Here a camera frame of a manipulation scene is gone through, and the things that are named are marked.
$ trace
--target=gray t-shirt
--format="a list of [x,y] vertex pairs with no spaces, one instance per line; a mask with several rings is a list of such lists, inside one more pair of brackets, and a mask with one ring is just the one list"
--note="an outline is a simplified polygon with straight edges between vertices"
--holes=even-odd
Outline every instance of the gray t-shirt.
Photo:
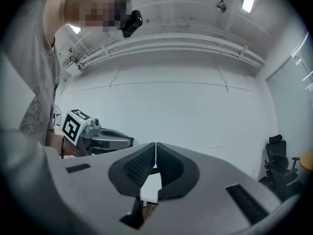
[[43,145],[46,132],[53,130],[52,103],[60,70],[55,47],[50,46],[44,32],[46,1],[26,0],[7,26],[2,40],[13,67],[35,93],[20,129]]

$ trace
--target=person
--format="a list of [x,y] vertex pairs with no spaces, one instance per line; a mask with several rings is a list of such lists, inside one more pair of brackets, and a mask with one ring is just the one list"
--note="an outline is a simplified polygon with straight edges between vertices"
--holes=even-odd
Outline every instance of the person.
[[[19,76],[35,93],[20,130],[61,154],[63,136],[54,134],[53,103],[60,81],[55,34],[70,24],[80,28],[119,27],[127,0],[26,0],[8,25],[2,47]],[[71,142],[65,155],[77,156]]]

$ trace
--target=white wall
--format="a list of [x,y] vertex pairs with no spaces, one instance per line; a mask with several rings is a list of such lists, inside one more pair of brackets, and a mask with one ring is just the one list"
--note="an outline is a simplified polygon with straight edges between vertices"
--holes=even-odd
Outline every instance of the white wall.
[[[266,64],[257,74],[255,81],[262,99],[263,115],[266,118],[267,128],[263,135],[264,138],[264,151],[262,157],[262,165],[264,159],[268,159],[265,150],[265,144],[268,143],[268,138],[279,134],[277,115],[270,94],[266,79],[277,71],[282,64],[290,57],[291,53],[297,47],[301,39],[305,36],[307,29],[296,14],[290,14],[289,20],[286,22],[285,27],[281,29],[280,34],[275,37],[275,44],[268,50]],[[265,176],[265,170],[262,169],[260,178]]]
[[[109,89],[115,66],[118,76]],[[216,156],[257,179],[265,125],[254,78],[245,76],[255,72],[207,53],[138,54],[69,80],[56,104],[63,116],[78,108],[138,143],[160,141]]]

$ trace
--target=wooden table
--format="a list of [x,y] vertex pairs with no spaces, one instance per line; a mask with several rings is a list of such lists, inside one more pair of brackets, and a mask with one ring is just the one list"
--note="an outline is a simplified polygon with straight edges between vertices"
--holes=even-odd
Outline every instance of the wooden table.
[[300,164],[306,170],[313,171],[313,151],[300,158]]

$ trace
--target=black slot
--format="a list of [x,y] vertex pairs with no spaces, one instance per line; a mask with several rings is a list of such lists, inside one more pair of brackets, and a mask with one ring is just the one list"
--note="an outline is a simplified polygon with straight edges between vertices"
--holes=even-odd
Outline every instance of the black slot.
[[87,168],[90,168],[91,166],[89,164],[78,164],[71,167],[66,167],[66,170],[68,173],[84,170]]
[[229,186],[226,187],[226,190],[251,225],[258,223],[268,215],[267,211],[241,185]]

